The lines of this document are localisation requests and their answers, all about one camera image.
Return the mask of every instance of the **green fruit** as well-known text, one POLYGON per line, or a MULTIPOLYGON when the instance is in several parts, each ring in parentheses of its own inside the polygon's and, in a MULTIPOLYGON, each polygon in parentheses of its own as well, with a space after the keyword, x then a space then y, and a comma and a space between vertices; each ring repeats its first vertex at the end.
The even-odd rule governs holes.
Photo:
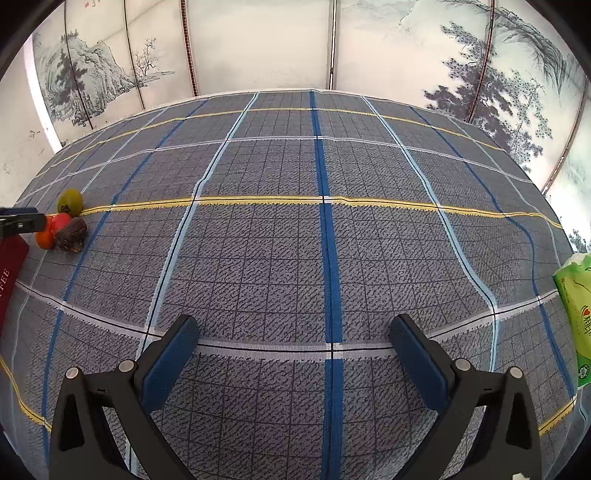
POLYGON ((57 199, 57 213, 68 213, 72 218, 82 211, 82 195, 76 189, 64 190, 57 199))

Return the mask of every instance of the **dried fruit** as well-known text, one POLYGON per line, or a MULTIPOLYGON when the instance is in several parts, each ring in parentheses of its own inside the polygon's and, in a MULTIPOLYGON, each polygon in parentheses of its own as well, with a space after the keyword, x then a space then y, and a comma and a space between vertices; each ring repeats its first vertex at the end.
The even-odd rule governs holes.
POLYGON ((57 246, 66 252, 82 251, 88 228, 81 217, 73 218, 64 228, 56 232, 57 246))

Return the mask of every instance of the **metal bolt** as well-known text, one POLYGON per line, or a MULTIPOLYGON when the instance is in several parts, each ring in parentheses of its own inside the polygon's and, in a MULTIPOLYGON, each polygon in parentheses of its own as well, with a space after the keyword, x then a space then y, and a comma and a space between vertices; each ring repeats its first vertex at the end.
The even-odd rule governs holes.
POLYGON ((78 372, 80 370, 78 370, 76 367, 71 367, 68 369, 68 371, 66 372, 66 377, 67 378, 76 378, 76 376, 78 375, 78 372))
POLYGON ((467 372, 468 370, 471 369, 472 365, 465 358, 458 358, 456 360, 456 367, 458 370, 462 370, 463 372, 467 372))
POLYGON ((515 377, 515 378, 523 377, 523 372, 521 371, 521 368, 519 368, 519 367, 511 367, 509 369, 509 373, 511 374, 512 377, 515 377))
POLYGON ((121 372, 129 372, 135 365, 135 362, 133 360, 123 360, 120 364, 119 364, 119 371, 121 372))

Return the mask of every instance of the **blue gripper pad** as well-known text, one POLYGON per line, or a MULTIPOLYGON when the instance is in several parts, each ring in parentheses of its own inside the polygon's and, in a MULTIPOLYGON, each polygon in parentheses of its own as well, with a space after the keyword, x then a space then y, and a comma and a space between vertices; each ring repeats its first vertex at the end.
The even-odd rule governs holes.
POLYGON ((170 340, 167 339, 167 332, 161 340, 151 343, 142 354, 147 354, 152 347, 160 349, 161 345, 158 343, 166 343, 168 340, 143 379, 140 403, 148 414, 164 406, 164 402, 199 341, 199 329, 197 321, 193 317, 187 315, 180 326, 173 325, 171 329, 175 327, 177 328, 176 332, 170 340))
MULTIPOLYGON (((427 350, 427 342, 433 341, 428 340, 420 330, 418 332, 423 337, 422 342, 405 320, 401 316, 397 316, 390 324, 390 342, 408 376, 417 388, 419 395, 425 402, 425 406, 442 413, 449 404, 449 392, 453 385, 450 385, 449 376, 446 379, 435 359, 431 357, 427 350)), ((438 343, 433 343, 436 344, 436 346, 434 345, 435 348, 441 349, 438 343)))

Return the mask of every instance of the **orange tomato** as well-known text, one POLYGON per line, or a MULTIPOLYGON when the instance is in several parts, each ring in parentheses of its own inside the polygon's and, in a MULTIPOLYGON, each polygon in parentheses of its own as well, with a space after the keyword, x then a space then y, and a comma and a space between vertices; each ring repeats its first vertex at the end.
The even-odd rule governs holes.
POLYGON ((53 233, 51 232, 51 217, 45 216, 45 230, 42 232, 35 232, 35 240, 39 248, 43 250, 50 250, 53 248, 55 242, 53 233))

